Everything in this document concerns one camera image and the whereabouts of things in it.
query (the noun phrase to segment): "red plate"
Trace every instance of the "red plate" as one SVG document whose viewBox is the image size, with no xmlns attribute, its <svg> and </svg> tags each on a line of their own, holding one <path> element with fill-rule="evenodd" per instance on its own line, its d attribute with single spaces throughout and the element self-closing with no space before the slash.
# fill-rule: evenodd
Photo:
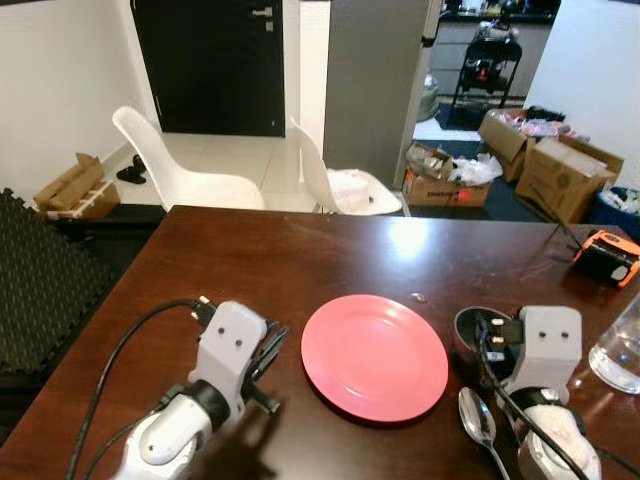
<svg viewBox="0 0 640 480">
<path fill-rule="evenodd" d="M 333 404 L 368 420 L 398 422 L 429 410 L 447 385 L 447 354 L 417 313 L 373 295 L 320 307 L 302 334 L 302 362 Z"/>
</svg>

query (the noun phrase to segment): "countertop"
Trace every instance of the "countertop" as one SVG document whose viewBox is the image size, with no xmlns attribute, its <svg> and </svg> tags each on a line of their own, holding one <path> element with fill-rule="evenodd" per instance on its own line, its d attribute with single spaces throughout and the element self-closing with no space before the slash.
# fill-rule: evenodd
<svg viewBox="0 0 640 480">
<path fill-rule="evenodd" d="M 453 13 L 444 12 L 440 17 L 441 22 L 448 23 L 479 23 L 482 21 L 497 20 L 498 17 L 483 13 Z M 552 25 L 556 15 L 552 13 L 512 13 L 509 16 L 511 23 L 530 25 Z"/>
</svg>

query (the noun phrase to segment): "wooden table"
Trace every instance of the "wooden table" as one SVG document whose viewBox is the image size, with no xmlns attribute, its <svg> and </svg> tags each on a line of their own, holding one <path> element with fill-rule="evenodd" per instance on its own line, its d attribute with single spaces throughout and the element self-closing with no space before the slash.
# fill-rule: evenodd
<svg viewBox="0 0 640 480">
<path fill-rule="evenodd" d="M 202 478 L 223 478 L 221 465 L 234 461 L 239 473 L 224 478 L 260 478 L 253 471 L 255 462 L 283 480 L 497 478 L 490 456 L 462 429 L 457 394 L 464 382 L 453 366 L 445 393 L 430 412 L 402 426 L 374 428 L 345 418 L 314 393 L 300 361 L 300 338 L 309 316 L 325 302 L 369 293 L 423 316 L 450 358 L 453 318 L 464 307 L 485 305 L 513 313 L 522 305 L 567 305 L 583 315 L 586 354 L 637 294 L 639 282 L 636 278 L 619 291 L 571 271 L 569 240 L 561 232 L 550 237 L 553 230 L 546 224 L 176 207 L 0 449 L 0 478 L 63 478 L 98 374 L 123 332 L 159 303 L 199 295 L 214 302 L 238 300 L 291 326 L 280 356 L 260 382 L 286 400 L 260 458 L 236 440 L 222 450 L 211 447 L 198 464 L 200 473 L 209 470 Z M 575 230 L 586 235 L 589 228 Z M 423 294 L 426 303 L 412 293 Z M 172 384 L 186 380 L 201 331 L 179 308 L 134 336 L 107 383 L 81 472 L 106 438 L 153 408 Z M 638 397 L 606 386 L 584 359 L 570 391 L 570 406 L 584 416 L 591 441 L 637 463 Z M 494 414 L 502 418 L 495 408 Z M 506 429 L 498 448 L 512 478 L 519 478 Z M 93 478 L 113 474 L 121 455 L 122 442 Z M 626 478 L 607 460 L 603 467 L 604 478 Z"/>
</svg>

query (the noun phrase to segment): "doorway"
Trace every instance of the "doorway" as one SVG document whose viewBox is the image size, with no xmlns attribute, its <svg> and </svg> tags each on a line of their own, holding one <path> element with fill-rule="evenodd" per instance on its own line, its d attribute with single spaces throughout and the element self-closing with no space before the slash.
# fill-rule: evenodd
<svg viewBox="0 0 640 480">
<path fill-rule="evenodd" d="M 132 0 L 164 132 L 284 137 L 282 0 Z"/>
</svg>

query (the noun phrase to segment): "spoon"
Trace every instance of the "spoon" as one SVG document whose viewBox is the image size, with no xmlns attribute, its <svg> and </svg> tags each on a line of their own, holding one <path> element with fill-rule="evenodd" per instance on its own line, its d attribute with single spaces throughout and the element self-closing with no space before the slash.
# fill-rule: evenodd
<svg viewBox="0 0 640 480">
<path fill-rule="evenodd" d="M 493 442 L 496 439 L 496 422 L 480 396 L 470 388 L 463 387 L 458 394 L 458 409 L 460 410 L 460 419 L 462 425 L 469 436 L 476 443 L 487 447 L 491 452 L 491 456 L 495 460 L 502 478 L 509 480 L 509 474 L 500 460 L 500 456 L 496 449 L 493 448 Z"/>
</svg>

